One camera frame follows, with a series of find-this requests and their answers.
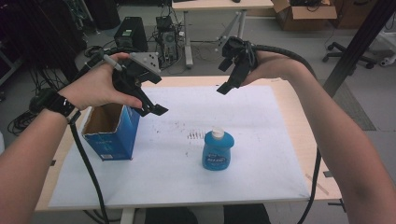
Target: floor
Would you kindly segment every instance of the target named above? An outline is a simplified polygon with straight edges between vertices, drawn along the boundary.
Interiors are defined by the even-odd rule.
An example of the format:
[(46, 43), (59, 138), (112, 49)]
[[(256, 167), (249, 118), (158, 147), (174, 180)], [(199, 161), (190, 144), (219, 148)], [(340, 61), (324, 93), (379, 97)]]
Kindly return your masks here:
[[(149, 37), (154, 31), (155, 17), (161, 15), (160, 7), (119, 7), (120, 17), (142, 17), (146, 34)], [(189, 27), (193, 41), (194, 67), (186, 69), (183, 58), (175, 65), (162, 72), (162, 76), (215, 76), (227, 75), (217, 69), (221, 62), (220, 55), (215, 52), (215, 46), (203, 41), (213, 41), (221, 34), (228, 21), (234, 16), (233, 11), (191, 13)], [(177, 13), (178, 21), (182, 21), (181, 13)], [(117, 29), (101, 31), (101, 34), (87, 34), (88, 46), (104, 45), (112, 40)], [(326, 53), (325, 46), (333, 41), (347, 45), (356, 33), (355, 30), (336, 30), (326, 24), (323, 30), (317, 32), (283, 32), (274, 18), (248, 17), (245, 26), (244, 39), (255, 44), (281, 47), (294, 51), (306, 58), (319, 79), (326, 79), (337, 63), (330, 59), (323, 63)], [(370, 56), (381, 61), (391, 55), (388, 48), (380, 42), (374, 42), (368, 52)], [(76, 58), (76, 64), (81, 67), (87, 58), (81, 54)], [(362, 108), (376, 127), (375, 132), (367, 132), (389, 170), (392, 179), (396, 180), (396, 65), (387, 67), (375, 66), (369, 70), (364, 64), (358, 63), (353, 76), (346, 79), (346, 84), (361, 104)], [(27, 68), (21, 68), (2, 87), (7, 99), (0, 103), (0, 131), (8, 146), (14, 139), (7, 131), (7, 125), (19, 114), (27, 110), (29, 100), (34, 95), (34, 85)], [(347, 223), (347, 215), (342, 206), (332, 205), (334, 201), (317, 201), (314, 203), (305, 223)], [(266, 203), (272, 223), (296, 223), (302, 215), (306, 203)], [(200, 223), (222, 223), (221, 206), (198, 206), (191, 210)], [(120, 217), (121, 210), (109, 210), (110, 217)], [(136, 213), (135, 224), (144, 223), (145, 210)], [(81, 211), (37, 212), (31, 223), (95, 223)]]

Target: wooden table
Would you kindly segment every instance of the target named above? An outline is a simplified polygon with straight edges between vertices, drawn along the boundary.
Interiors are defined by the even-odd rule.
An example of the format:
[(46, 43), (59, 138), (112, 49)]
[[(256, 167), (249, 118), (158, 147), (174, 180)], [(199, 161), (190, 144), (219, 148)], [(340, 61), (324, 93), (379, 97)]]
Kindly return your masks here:
[(191, 55), (191, 42), (190, 33), (188, 29), (189, 25), (189, 11), (199, 10), (240, 10), (235, 15), (234, 19), (230, 22), (229, 26), (225, 29), (224, 33), (219, 36), (220, 47), (224, 45), (229, 37), (230, 31), (233, 26), (239, 21), (238, 37), (242, 38), (245, 17), (247, 9), (257, 8), (268, 8), (272, 7), (273, 3), (271, 0), (241, 0), (239, 3), (235, 3), (232, 0), (195, 0), (187, 2), (173, 3), (172, 8), (176, 11), (183, 11), (184, 15), (184, 37), (185, 37), (185, 56), (186, 66), (191, 68), (193, 66), (192, 55)]
[[(213, 86), (221, 84), (228, 77), (163, 77), (157, 85), (145, 83), (144, 87), (185, 87), (185, 86)], [(269, 85), (272, 87), (282, 117), (288, 129), (290, 140), (296, 151), (297, 159), (301, 165), (307, 186), (312, 184), (312, 174), (316, 157), (316, 142), (308, 125), (304, 111), (289, 82), (281, 79), (262, 79), (251, 85)], [(55, 154), (55, 164), (49, 168), (49, 173), (38, 201), (36, 211), (49, 211), (49, 201), (56, 186), (58, 175), (61, 171), (64, 158), (74, 140), (70, 130), (66, 130), (64, 138)], [(317, 200), (340, 199), (341, 193), (332, 177), (325, 177), (323, 172), (328, 171), (324, 162), (321, 164), (318, 177)], [(125, 216), (133, 214), (125, 210)]]

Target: bottle label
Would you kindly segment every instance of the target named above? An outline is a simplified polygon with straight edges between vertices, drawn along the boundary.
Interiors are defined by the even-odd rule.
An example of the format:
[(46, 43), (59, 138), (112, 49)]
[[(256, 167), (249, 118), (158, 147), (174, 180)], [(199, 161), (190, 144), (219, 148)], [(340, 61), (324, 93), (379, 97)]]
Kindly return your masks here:
[(220, 166), (224, 165), (224, 163), (227, 163), (227, 158), (219, 156), (218, 154), (214, 153), (208, 153), (205, 157), (206, 164), (212, 165), (212, 166)]

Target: table surface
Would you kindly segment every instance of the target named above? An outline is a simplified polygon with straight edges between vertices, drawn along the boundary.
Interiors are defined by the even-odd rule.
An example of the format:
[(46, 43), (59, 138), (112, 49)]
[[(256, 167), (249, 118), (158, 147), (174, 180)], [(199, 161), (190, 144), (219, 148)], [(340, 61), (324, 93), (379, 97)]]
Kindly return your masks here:
[[(185, 87), (185, 86), (211, 86), (222, 83), (227, 77), (163, 77), (163, 80), (155, 86), (158, 87)], [(297, 159), (303, 171), (307, 186), (311, 186), (312, 173), (316, 157), (316, 143), (308, 125), (304, 111), (290, 84), (281, 79), (259, 80), (252, 85), (269, 85), (276, 97), (283, 120), (288, 129), (288, 134), (296, 151)], [(55, 154), (54, 166), (49, 168), (46, 182), (38, 201), (36, 211), (49, 210), (49, 201), (61, 171), (64, 158), (72, 146), (74, 140), (69, 130), (66, 130), (64, 138)], [(321, 164), (318, 178), (318, 190), (316, 199), (339, 199), (341, 193), (333, 178), (327, 178), (323, 172), (327, 171), (324, 163)]]
[(233, 0), (194, 0), (187, 2), (172, 3), (172, 8), (176, 11), (193, 10), (217, 10), (217, 9), (257, 9), (272, 7), (271, 0), (241, 0), (235, 3)]

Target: blue bottle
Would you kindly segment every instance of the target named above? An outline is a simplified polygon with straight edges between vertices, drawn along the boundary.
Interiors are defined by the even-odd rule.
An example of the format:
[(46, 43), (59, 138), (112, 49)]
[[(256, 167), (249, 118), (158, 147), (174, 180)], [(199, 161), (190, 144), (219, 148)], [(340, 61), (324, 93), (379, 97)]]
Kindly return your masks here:
[(214, 127), (212, 132), (205, 135), (202, 165), (211, 171), (226, 169), (231, 160), (231, 147), (233, 147), (233, 137), (221, 128)]

